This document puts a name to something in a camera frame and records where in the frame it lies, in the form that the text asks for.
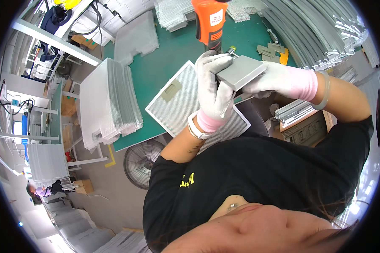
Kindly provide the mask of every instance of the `neck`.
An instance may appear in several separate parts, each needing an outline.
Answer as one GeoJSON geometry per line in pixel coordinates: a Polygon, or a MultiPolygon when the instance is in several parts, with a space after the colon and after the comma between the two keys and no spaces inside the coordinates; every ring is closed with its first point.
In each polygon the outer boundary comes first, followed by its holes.
{"type": "Polygon", "coordinates": [[[215,211],[215,213],[211,216],[210,220],[213,220],[215,218],[218,218],[220,216],[226,215],[227,213],[235,210],[241,205],[248,204],[248,201],[246,201],[241,195],[231,195],[228,196],[222,205],[215,211]]]}

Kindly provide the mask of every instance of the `forearm tattoo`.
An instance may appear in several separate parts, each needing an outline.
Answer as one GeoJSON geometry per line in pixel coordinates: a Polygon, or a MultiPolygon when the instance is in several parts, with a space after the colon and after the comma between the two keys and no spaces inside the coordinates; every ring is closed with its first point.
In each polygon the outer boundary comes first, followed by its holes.
{"type": "Polygon", "coordinates": [[[189,151],[187,151],[187,153],[194,153],[194,152],[198,152],[198,150],[200,149],[200,147],[204,144],[206,140],[202,140],[199,144],[197,144],[197,146],[195,146],[194,148],[190,149],[189,151]]]}

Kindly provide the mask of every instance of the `black t-shirt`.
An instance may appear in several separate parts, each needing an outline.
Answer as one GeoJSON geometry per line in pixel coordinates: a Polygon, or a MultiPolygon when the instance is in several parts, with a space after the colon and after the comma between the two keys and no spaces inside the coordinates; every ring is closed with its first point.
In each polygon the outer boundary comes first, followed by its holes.
{"type": "Polygon", "coordinates": [[[256,136],[217,143],[184,164],[160,156],[143,207],[148,245],[160,252],[207,222],[230,195],[325,219],[324,210],[339,215],[353,197],[373,131],[370,116],[338,122],[314,148],[256,136]]]}

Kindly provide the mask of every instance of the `orange power screwdriver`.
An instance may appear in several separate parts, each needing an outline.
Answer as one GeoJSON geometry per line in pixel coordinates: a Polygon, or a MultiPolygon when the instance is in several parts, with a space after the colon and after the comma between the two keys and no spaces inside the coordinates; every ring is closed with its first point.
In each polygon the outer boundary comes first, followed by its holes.
{"type": "Polygon", "coordinates": [[[196,38],[205,44],[206,51],[214,49],[222,53],[221,35],[225,11],[230,0],[192,0],[196,12],[196,38]]]}

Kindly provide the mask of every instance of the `lip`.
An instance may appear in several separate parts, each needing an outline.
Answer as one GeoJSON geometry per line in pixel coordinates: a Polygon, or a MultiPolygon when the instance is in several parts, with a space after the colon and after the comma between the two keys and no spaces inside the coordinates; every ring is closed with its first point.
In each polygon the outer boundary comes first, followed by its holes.
{"type": "Polygon", "coordinates": [[[245,208],[239,210],[239,211],[237,212],[237,214],[241,214],[241,213],[244,213],[244,212],[249,212],[249,211],[252,211],[252,210],[256,210],[256,209],[258,209],[258,208],[260,208],[260,207],[262,207],[262,206],[263,206],[263,205],[247,206],[247,207],[245,207],[245,208]]]}

